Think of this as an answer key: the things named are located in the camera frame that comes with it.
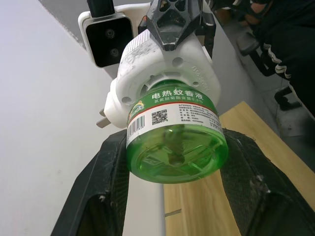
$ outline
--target chair leg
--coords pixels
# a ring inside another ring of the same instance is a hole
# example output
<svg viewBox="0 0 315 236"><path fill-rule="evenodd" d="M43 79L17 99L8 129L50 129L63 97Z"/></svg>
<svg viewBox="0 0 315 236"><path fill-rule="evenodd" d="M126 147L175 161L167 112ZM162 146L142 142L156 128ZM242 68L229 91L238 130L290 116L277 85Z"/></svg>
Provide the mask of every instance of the chair leg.
<svg viewBox="0 0 315 236"><path fill-rule="evenodd" d="M290 93L292 93L292 90L289 86L287 86L282 90L276 92L275 94L275 100L280 105L280 109L283 111L291 110L301 106L299 102L289 103L288 99L285 96Z"/></svg>

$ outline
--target camera lens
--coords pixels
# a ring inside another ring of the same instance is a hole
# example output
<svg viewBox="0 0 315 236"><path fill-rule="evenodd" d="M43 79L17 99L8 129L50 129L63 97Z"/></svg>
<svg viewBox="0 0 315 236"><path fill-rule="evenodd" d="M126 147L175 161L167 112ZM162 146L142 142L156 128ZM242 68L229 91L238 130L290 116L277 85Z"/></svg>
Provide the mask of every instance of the camera lens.
<svg viewBox="0 0 315 236"><path fill-rule="evenodd" d="M119 56L119 51L117 48L113 48L112 50L110 50L110 54L113 56L113 57L118 57Z"/></svg>
<svg viewBox="0 0 315 236"><path fill-rule="evenodd" d="M113 38L115 36L115 31L113 31L112 29L107 29L105 34L106 34L106 37Z"/></svg>

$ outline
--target black chair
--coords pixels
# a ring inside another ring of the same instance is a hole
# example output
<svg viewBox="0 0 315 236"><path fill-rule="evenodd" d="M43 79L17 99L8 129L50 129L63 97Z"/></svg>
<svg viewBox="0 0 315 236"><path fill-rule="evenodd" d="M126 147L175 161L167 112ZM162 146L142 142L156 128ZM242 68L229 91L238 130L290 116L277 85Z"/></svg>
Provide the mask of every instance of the black chair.
<svg viewBox="0 0 315 236"><path fill-rule="evenodd" d="M244 57L249 55L256 67L264 76L271 76L276 73L275 67L277 64L272 62L266 50L262 50L263 52L261 55L258 54L257 49L260 47L260 43L251 33L246 32L245 34L241 35L236 40L236 44L241 55ZM275 100L279 104L280 109L283 111L291 110L300 106L298 102L289 103L285 96L290 93L292 93L292 90L289 86L287 86L275 94Z"/></svg>

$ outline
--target person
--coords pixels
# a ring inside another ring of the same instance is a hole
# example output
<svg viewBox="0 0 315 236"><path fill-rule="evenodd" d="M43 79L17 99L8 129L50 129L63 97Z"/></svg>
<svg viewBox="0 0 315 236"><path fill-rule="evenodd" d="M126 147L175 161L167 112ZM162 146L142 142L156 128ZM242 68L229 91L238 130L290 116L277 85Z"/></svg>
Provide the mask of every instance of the person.
<svg viewBox="0 0 315 236"><path fill-rule="evenodd" d="M260 13L265 4L253 3ZM260 19L245 15L277 74L315 116L315 0L272 0Z"/></svg>

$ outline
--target bottle label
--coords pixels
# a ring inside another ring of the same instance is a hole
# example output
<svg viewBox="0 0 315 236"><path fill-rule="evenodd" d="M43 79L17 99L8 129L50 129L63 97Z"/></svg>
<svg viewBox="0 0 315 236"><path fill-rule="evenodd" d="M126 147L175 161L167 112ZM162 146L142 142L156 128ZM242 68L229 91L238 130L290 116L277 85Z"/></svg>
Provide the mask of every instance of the bottle label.
<svg viewBox="0 0 315 236"><path fill-rule="evenodd" d="M145 95L130 111L127 124L127 147L138 136L168 125L202 125L223 135L212 101L193 88L170 87Z"/></svg>

